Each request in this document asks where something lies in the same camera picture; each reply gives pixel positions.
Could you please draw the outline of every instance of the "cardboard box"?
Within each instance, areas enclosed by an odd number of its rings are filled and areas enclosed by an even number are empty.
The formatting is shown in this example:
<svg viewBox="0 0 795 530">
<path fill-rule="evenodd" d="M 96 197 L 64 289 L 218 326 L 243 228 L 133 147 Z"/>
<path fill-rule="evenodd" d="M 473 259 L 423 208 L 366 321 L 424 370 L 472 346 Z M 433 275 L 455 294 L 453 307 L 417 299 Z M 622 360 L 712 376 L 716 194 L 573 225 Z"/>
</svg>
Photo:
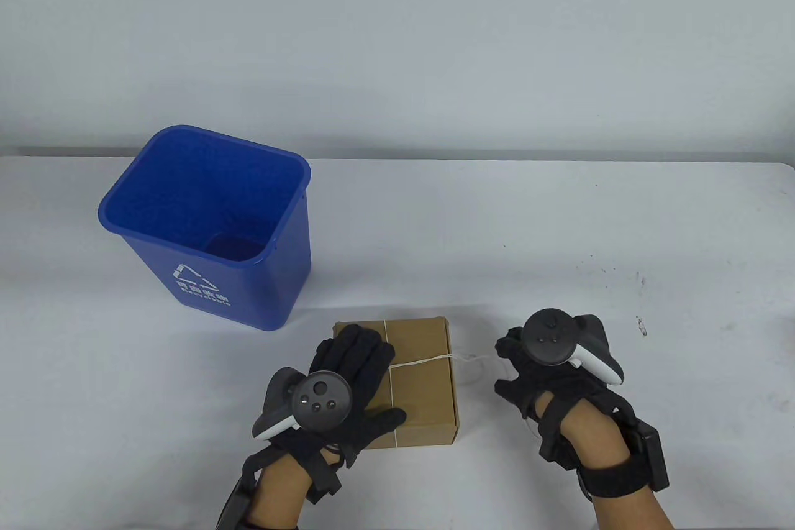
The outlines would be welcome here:
<svg viewBox="0 0 795 530">
<path fill-rule="evenodd" d="M 395 348 L 393 365 L 450 354 L 448 320 L 406 319 L 402 321 L 354 321 L 375 329 Z M 339 322 L 334 335 L 352 322 Z M 390 368 L 368 411 L 403 408 L 406 422 L 394 434 L 370 443 L 369 449 L 451 445 L 458 433 L 458 405 L 451 359 L 431 360 L 421 365 Z"/>
</svg>

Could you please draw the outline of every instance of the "white wall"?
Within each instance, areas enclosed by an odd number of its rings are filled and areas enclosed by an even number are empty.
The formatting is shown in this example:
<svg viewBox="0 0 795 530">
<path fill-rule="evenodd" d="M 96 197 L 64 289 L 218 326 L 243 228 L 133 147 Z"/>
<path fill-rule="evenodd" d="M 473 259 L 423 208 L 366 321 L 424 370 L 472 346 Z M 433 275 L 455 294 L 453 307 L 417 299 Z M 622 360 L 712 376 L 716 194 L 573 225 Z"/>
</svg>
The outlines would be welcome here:
<svg viewBox="0 0 795 530">
<path fill-rule="evenodd" d="M 181 122 L 310 156 L 781 154 L 795 0 L 0 0 L 0 145 Z"/>
</svg>

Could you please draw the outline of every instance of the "finger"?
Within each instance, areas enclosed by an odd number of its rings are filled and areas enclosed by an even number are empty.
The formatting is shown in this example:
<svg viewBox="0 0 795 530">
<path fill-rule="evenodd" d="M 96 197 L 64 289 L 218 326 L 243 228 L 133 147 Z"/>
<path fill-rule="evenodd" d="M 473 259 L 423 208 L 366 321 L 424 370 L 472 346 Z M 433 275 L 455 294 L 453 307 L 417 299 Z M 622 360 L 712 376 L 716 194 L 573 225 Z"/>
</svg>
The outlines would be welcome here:
<svg viewBox="0 0 795 530">
<path fill-rule="evenodd" d="M 370 403 L 389 370 L 389 363 L 394 358 L 395 348 L 392 348 L 391 344 L 382 342 L 376 346 L 354 379 L 353 391 L 356 394 L 356 400 L 363 405 Z"/>
<path fill-rule="evenodd" d="M 335 337 L 334 343 L 330 346 L 329 351 L 327 351 L 320 363 L 323 369 L 336 373 L 337 369 L 340 368 L 340 363 L 343 362 L 345 353 L 350 346 L 354 345 L 361 331 L 364 331 L 364 329 L 358 325 L 348 325 L 340 331 L 340 334 Z"/>
<path fill-rule="evenodd" d="M 521 327 L 512 327 L 508 329 L 508 335 L 506 337 L 510 337 L 511 339 L 515 339 L 517 342 L 522 340 L 522 328 Z"/>
<path fill-rule="evenodd" d="M 497 350 L 500 359 L 513 359 L 523 351 L 522 343 L 511 337 L 500 337 L 494 344 L 494 349 Z"/>
<path fill-rule="evenodd" d="M 523 371 L 528 368 L 533 368 L 534 362 L 527 353 L 521 342 L 518 342 L 511 337 L 500 337 L 497 343 L 494 344 L 497 350 L 497 356 L 501 359 L 508 359 L 517 371 Z"/>
<path fill-rule="evenodd" d="M 317 346 L 315 357 L 312 359 L 312 363 L 309 365 L 310 373 L 314 373 L 316 370 L 323 370 L 323 361 L 326 359 L 326 355 L 332 348 L 333 343 L 333 337 L 329 337 L 329 339 L 324 339 L 323 342 Z"/>
<path fill-rule="evenodd" d="M 406 422 L 407 417 L 405 410 L 401 408 L 389 408 L 389 410 L 375 414 L 372 418 L 367 419 L 367 426 L 370 430 L 368 433 L 370 442 L 375 441 L 375 439 L 382 434 L 394 432 L 396 428 Z"/>
<path fill-rule="evenodd" d="M 341 374 L 349 383 L 353 383 L 358 376 L 358 372 L 369 361 L 378 346 L 383 345 L 383 343 L 378 331 L 361 329 L 356 341 L 348 348 L 343 360 L 340 362 L 340 366 L 337 367 L 337 373 Z"/>
</svg>

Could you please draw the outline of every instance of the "forearm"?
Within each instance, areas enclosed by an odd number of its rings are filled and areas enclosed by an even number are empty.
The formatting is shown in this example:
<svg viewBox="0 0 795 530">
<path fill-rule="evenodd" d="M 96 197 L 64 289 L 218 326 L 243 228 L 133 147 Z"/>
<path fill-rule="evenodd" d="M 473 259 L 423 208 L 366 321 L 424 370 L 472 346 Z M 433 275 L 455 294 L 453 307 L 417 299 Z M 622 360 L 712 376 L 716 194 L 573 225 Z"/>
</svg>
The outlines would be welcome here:
<svg viewBox="0 0 795 530">
<path fill-rule="evenodd" d="M 337 455 L 323 452 L 328 463 L 337 462 Z M 312 479 L 292 455 L 276 460 L 262 470 L 247 521 L 269 530 L 293 530 Z"/>
<path fill-rule="evenodd" d="M 545 393 L 536 402 L 536 411 L 544 413 L 551 399 L 552 394 Z M 612 468 L 630 458 L 619 427 L 587 400 L 571 409 L 560 432 L 573 445 L 579 461 L 591 470 Z M 595 496 L 593 504 L 600 530 L 673 530 L 649 487 L 614 499 Z"/>
</svg>

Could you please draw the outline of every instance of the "white table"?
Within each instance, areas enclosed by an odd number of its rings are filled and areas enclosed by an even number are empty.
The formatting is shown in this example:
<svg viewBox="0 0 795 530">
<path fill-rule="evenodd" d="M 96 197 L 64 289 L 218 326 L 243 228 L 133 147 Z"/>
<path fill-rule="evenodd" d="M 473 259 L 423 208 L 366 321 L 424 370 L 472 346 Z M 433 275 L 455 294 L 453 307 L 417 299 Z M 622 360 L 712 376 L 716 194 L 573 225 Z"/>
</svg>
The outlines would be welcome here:
<svg viewBox="0 0 795 530">
<path fill-rule="evenodd" d="M 335 321 L 442 314 L 488 354 L 546 306 L 605 322 L 677 527 L 795 519 L 789 167 L 316 160 L 312 275 L 268 334 L 179 305 L 101 228 L 128 162 L 0 158 L 0 528 L 213 527 L 271 374 Z M 457 365 L 457 443 L 363 454 L 302 528 L 593 526 L 498 373 Z"/>
</svg>

